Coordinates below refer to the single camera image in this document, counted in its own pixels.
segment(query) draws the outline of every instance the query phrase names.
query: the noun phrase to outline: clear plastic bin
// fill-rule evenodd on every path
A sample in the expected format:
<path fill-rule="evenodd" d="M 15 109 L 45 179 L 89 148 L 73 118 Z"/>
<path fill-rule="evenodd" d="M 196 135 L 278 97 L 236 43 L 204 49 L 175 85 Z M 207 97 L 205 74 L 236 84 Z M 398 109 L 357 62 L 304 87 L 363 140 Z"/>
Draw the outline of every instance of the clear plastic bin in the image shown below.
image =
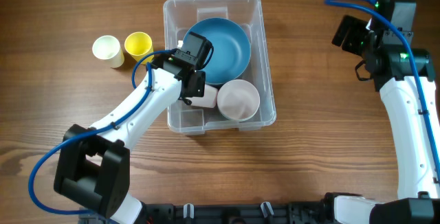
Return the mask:
<path fill-rule="evenodd" d="M 273 124 L 276 119 L 274 93 L 267 55 L 261 0 L 168 0 L 164 3 L 165 47 L 177 47 L 186 32 L 197 22 L 222 17 L 239 24 L 251 42 L 251 58 L 239 79 L 251 82 L 260 93 L 260 108 L 250 120 L 236 122 L 220 114 L 217 107 L 202 108 L 177 101 L 168 107 L 168 127 L 186 135 L 205 131 L 238 128 L 250 131 Z"/>

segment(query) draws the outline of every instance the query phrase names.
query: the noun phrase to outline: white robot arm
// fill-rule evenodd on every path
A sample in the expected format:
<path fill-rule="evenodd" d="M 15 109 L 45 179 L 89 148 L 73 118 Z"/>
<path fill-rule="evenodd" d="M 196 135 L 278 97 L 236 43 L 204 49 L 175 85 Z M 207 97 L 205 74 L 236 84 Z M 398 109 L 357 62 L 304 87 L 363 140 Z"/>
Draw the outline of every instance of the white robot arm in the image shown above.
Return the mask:
<path fill-rule="evenodd" d="M 148 68 L 142 83 L 116 109 L 88 130 L 73 125 L 64 140 L 79 142 L 65 142 L 61 148 L 55 191 L 120 224 L 142 223 L 144 205 L 128 194 L 130 153 L 166 107 L 179 99 L 190 104 L 186 98 L 203 97 L 205 72 L 198 69 L 212 48 L 206 38 L 190 32 L 181 49 L 155 57 L 154 69 Z M 100 132 L 80 136 L 93 130 Z M 86 155 L 101 156 L 101 165 Z"/>
<path fill-rule="evenodd" d="M 421 77 L 420 81 L 428 103 L 434 138 L 439 141 L 435 82 L 429 82 L 426 77 Z M 427 192 L 431 198 L 438 199 L 440 187 L 434 181 L 437 174 L 424 119 L 419 114 L 421 105 L 414 77 L 405 76 L 404 80 L 390 79 L 380 89 L 380 97 L 393 130 L 399 167 L 398 199 L 417 198 L 418 192 Z"/>

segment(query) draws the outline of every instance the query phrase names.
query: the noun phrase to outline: wooden table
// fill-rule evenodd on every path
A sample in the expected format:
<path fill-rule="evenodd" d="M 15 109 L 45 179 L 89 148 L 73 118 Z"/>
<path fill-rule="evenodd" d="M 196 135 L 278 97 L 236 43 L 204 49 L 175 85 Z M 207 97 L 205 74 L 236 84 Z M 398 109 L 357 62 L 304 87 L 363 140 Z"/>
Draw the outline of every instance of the wooden table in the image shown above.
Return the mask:
<path fill-rule="evenodd" d="M 76 222 L 30 201 L 29 173 L 72 124 L 89 126 L 132 91 L 134 60 L 126 55 L 122 68 L 108 68 L 91 53 L 94 40 L 144 31 L 163 48 L 165 1 L 0 0 L 0 223 Z M 417 0 L 412 43 L 431 51 L 437 72 L 439 2 Z M 130 193 L 176 205 L 313 201 L 333 191 L 396 199 L 384 105 L 372 82 L 356 79 L 360 58 L 331 44 L 344 14 L 368 16 L 323 0 L 262 5 L 276 122 L 186 137 L 168 129 L 163 113 L 131 156 Z M 53 191 L 57 159 L 39 171 L 37 195 L 52 207 L 77 209 Z"/>

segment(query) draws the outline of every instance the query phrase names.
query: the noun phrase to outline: white cup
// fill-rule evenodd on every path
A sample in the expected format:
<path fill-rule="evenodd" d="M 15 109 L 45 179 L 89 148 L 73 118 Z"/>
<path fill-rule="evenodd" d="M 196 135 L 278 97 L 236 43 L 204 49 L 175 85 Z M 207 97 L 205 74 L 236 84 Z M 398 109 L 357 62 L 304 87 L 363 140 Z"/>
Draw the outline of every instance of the white cup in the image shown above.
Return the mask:
<path fill-rule="evenodd" d="M 191 105 L 195 107 L 207 107 L 214 108 L 217 104 L 217 90 L 215 87 L 211 87 L 210 85 L 205 85 L 205 94 L 203 97 L 193 97 L 188 98 L 191 100 Z"/>
<path fill-rule="evenodd" d="M 112 68 L 120 67 L 124 63 L 121 44 L 114 36 L 104 35 L 99 37 L 93 43 L 91 50 L 97 59 L 105 61 Z"/>
<path fill-rule="evenodd" d="M 258 111 L 260 94 L 250 82 L 231 80 L 220 88 L 217 106 L 220 113 L 229 120 L 246 121 Z"/>

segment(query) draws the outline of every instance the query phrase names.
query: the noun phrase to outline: blue plate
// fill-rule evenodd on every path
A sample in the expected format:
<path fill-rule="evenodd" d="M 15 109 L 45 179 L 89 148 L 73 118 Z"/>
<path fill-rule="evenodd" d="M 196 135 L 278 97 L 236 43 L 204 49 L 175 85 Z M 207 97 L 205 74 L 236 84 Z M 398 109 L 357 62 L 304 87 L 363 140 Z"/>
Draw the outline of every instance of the blue plate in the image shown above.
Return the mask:
<path fill-rule="evenodd" d="M 188 32 L 200 34 L 214 45 L 211 61 L 203 69 L 206 84 L 222 85 L 245 71 L 250 61 L 250 43 L 239 25 L 223 18 L 210 18 L 193 25 Z"/>

